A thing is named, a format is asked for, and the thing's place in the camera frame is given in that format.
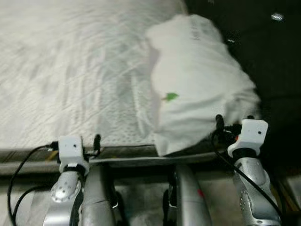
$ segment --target quilted mattress surface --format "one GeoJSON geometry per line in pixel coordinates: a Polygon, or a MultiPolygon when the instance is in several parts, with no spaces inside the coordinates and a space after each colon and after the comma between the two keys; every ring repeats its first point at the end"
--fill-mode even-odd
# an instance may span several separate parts
{"type": "Polygon", "coordinates": [[[0,150],[153,144],[145,31],[179,0],[0,0],[0,150]]]}

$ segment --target metal tube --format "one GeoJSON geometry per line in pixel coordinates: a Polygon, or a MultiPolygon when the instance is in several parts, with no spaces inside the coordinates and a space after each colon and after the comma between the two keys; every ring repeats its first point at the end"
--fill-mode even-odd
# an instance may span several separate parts
{"type": "Polygon", "coordinates": [[[212,221],[197,179],[187,165],[176,165],[177,225],[211,226],[212,221]]]}
{"type": "Polygon", "coordinates": [[[105,170],[106,167],[103,165],[94,166],[87,176],[82,204],[82,225],[84,226],[116,225],[105,170]]]}

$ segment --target red marking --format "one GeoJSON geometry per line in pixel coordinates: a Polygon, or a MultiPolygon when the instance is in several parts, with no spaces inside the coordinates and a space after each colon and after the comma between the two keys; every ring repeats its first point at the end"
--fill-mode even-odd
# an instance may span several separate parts
{"type": "Polygon", "coordinates": [[[205,197],[204,193],[201,191],[201,189],[198,189],[198,194],[201,196],[201,197],[205,197]]]}

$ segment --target black connector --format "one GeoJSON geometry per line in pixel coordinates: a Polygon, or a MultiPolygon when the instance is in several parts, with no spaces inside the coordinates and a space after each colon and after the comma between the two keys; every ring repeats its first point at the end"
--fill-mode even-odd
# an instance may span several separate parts
{"type": "Polygon", "coordinates": [[[53,151],[58,151],[58,141],[53,141],[51,144],[46,145],[46,147],[51,148],[53,151]]]}
{"type": "Polygon", "coordinates": [[[235,136],[237,136],[237,135],[240,134],[241,128],[242,128],[242,127],[243,127],[243,126],[240,125],[240,124],[233,124],[233,125],[231,125],[231,126],[225,126],[224,129],[225,129],[226,131],[232,132],[235,136]]]}
{"type": "Polygon", "coordinates": [[[215,121],[216,121],[216,129],[223,130],[225,127],[225,123],[224,123],[224,119],[221,114],[216,115],[215,121]]]}
{"type": "Polygon", "coordinates": [[[93,142],[93,149],[96,152],[96,155],[100,154],[100,140],[101,136],[99,134],[96,134],[93,142]]]}

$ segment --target silver metal arm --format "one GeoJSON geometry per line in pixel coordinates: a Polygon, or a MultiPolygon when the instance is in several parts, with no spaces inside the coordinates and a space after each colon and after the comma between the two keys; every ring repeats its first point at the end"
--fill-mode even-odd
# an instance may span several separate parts
{"type": "MultiPolygon", "coordinates": [[[[270,180],[256,158],[240,158],[235,165],[255,182],[275,203],[270,180]]],[[[279,215],[272,205],[244,178],[235,173],[234,184],[240,195],[240,207],[246,226],[280,226],[279,215]]]]}
{"type": "MultiPolygon", "coordinates": [[[[228,147],[230,157],[237,159],[235,166],[246,174],[270,198],[270,180],[257,156],[268,130],[263,120],[242,120],[241,133],[236,143],[228,147]]],[[[246,226],[280,226],[281,221],[274,207],[249,182],[235,172],[234,184],[240,196],[240,206],[246,226]]]]}
{"type": "Polygon", "coordinates": [[[83,200],[81,175],[63,172],[50,192],[50,208],[43,226],[69,226],[79,222],[79,207],[83,200]]]}
{"type": "Polygon", "coordinates": [[[50,208],[43,226],[77,226],[83,201],[83,177],[89,172],[80,136],[59,138],[61,175],[50,192],[50,208]]]}

